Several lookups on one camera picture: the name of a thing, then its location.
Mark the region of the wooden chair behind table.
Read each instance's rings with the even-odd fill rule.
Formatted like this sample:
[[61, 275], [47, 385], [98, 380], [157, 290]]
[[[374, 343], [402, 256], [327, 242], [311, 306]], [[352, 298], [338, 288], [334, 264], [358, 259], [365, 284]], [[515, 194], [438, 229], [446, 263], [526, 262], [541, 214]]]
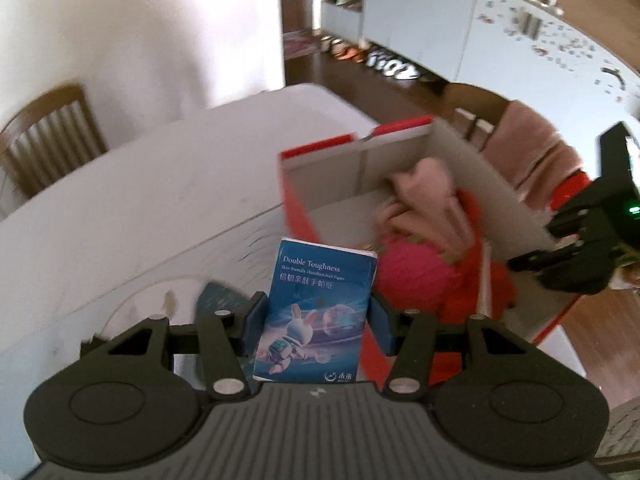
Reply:
[[80, 84], [38, 96], [1, 130], [1, 167], [28, 198], [107, 151]]

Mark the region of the red cloth on chair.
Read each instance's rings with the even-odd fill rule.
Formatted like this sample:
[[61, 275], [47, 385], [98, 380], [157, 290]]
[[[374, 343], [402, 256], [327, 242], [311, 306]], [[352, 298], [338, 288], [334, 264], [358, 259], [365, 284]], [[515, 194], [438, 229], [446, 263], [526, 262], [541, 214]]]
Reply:
[[588, 174], [582, 170], [576, 171], [570, 177], [563, 180], [552, 192], [549, 209], [551, 211], [559, 210], [574, 196], [588, 188], [591, 180]]

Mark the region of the red and white cardboard box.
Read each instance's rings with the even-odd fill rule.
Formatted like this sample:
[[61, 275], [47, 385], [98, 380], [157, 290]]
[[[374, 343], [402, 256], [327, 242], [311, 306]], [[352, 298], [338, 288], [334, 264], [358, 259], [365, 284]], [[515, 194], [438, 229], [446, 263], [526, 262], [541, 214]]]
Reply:
[[574, 304], [509, 259], [554, 243], [550, 214], [518, 198], [481, 154], [440, 119], [350, 134], [279, 157], [286, 222], [299, 240], [373, 250], [376, 291], [395, 309], [459, 324], [482, 314], [575, 372], [561, 327]]

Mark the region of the red patterned doormat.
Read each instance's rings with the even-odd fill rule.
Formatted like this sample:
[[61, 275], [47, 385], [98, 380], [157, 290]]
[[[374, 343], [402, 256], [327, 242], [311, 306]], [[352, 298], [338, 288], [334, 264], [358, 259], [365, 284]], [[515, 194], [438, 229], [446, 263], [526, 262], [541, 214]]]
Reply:
[[320, 51], [320, 37], [309, 29], [285, 32], [282, 41], [285, 61], [302, 58]]

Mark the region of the blue tissue pack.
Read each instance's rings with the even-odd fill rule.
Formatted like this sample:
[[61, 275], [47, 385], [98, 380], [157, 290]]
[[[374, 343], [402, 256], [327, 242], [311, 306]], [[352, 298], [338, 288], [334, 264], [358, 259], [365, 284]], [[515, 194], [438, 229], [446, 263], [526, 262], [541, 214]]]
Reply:
[[282, 238], [253, 378], [354, 382], [377, 267], [375, 252]]

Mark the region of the white wall cabinet unit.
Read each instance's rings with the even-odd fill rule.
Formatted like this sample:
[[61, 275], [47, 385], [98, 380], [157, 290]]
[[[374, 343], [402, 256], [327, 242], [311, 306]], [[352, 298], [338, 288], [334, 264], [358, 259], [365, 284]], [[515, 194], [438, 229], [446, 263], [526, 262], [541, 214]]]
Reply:
[[519, 100], [568, 136], [639, 127], [638, 72], [540, 2], [362, 0], [360, 36], [446, 81]]

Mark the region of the pink fringed scarf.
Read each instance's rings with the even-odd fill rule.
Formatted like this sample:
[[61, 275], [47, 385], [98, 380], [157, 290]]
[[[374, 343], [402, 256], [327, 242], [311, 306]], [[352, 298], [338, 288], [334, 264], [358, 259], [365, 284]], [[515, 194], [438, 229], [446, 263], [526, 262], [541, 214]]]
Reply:
[[582, 159], [555, 126], [518, 101], [510, 103], [480, 154], [533, 210], [549, 209], [555, 188], [582, 170]]

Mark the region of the pink fuzzy strawberry hat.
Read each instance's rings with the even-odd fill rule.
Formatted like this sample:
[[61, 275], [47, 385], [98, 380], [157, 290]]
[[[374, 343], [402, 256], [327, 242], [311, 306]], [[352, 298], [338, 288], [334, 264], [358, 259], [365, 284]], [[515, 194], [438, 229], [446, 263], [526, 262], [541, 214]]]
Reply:
[[400, 236], [383, 238], [375, 289], [394, 310], [435, 314], [456, 277], [454, 266], [432, 244]]

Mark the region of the pink fleece garment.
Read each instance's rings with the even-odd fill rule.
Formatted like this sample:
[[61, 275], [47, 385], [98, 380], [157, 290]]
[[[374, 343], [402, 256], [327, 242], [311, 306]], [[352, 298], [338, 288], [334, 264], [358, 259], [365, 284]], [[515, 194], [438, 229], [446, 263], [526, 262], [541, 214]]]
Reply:
[[387, 177], [392, 195], [375, 214], [381, 236], [416, 236], [454, 260], [474, 243], [469, 220], [457, 199], [454, 179], [438, 158], [419, 160], [410, 170]]

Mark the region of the shoes on floor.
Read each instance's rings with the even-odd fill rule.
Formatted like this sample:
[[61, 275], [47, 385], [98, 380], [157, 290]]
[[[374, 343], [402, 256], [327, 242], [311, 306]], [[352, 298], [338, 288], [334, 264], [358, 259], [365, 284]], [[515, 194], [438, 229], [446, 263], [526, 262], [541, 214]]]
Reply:
[[401, 56], [377, 47], [362, 48], [337, 36], [324, 35], [319, 40], [320, 51], [337, 61], [349, 61], [374, 70], [385, 78], [398, 81], [420, 81], [434, 84], [442, 78], [426, 68], [420, 68]]

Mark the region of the red cloth bag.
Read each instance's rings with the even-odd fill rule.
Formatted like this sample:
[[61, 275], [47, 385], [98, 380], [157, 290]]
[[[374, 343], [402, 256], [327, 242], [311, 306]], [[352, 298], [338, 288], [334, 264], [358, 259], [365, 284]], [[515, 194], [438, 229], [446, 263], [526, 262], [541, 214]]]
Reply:
[[515, 287], [506, 267], [494, 260], [485, 240], [480, 203], [465, 190], [457, 190], [457, 199], [470, 222], [474, 243], [454, 265], [454, 278], [436, 311], [437, 321], [462, 325], [473, 314], [501, 321], [504, 312], [513, 306]]

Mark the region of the wooden chair beside table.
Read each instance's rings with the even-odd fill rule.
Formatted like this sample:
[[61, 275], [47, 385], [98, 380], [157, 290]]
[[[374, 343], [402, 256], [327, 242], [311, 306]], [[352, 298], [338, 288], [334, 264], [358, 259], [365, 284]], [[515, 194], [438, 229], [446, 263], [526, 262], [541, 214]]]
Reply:
[[442, 118], [463, 140], [481, 152], [511, 101], [472, 84], [447, 84], [442, 94]]

